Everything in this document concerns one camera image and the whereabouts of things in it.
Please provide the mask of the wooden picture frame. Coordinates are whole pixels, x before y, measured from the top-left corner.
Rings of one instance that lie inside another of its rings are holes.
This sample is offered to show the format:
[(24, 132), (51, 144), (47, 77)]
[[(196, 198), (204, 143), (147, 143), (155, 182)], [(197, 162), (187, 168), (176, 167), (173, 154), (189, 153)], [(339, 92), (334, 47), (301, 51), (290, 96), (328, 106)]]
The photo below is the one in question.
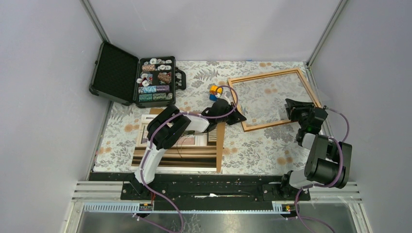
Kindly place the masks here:
[(242, 122), (245, 132), (289, 124), (285, 99), (312, 102), (320, 101), (300, 68), (291, 68), (239, 78), (229, 78), (238, 101), (237, 109), (247, 120)]

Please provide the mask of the photo print of window plant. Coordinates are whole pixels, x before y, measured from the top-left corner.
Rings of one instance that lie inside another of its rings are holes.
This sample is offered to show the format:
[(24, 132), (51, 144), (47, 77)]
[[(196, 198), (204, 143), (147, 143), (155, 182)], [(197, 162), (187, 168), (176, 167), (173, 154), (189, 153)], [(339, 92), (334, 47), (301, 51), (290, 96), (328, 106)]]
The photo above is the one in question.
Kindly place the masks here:
[[(131, 162), (131, 169), (137, 168), (148, 144), (147, 126), (156, 115), (143, 115)], [(217, 130), (208, 133), (184, 133), (163, 155), (158, 171), (216, 172)]]

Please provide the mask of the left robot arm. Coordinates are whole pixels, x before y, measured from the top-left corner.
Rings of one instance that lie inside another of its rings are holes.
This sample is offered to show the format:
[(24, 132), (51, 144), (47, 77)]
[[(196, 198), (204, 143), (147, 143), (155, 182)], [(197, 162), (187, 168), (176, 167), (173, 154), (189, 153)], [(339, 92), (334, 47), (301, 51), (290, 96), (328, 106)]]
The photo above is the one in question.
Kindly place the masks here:
[(176, 144), (185, 131), (208, 133), (219, 123), (233, 125), (246, 121), (236, 105), (218, 99), (201, 113), (181, 112), (175, 105), (168, 105), (147, 127), (147, 145), (142, 160), (130, 180), (132, 193), (140, 200), (149, 197), (157, 167), (165, 152)]

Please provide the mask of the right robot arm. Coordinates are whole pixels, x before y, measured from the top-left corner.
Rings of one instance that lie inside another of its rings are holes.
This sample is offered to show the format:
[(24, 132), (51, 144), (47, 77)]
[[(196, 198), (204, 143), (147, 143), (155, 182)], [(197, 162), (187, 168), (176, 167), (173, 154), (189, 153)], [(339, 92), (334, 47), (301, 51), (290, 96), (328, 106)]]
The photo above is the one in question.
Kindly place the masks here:
[(329, 108), (317, 107), (311, 102), (285, 101), (288, 119), (300, 126), (295, 140), (299, 146), (309, 149), (309, 155), (302, 170), (291, 170), (283, 175), (279, 195), (291, 200), (314, 186), (342, 189), (349, 178), (352, 146), (344, 139), (338, 141), (320, 133)]

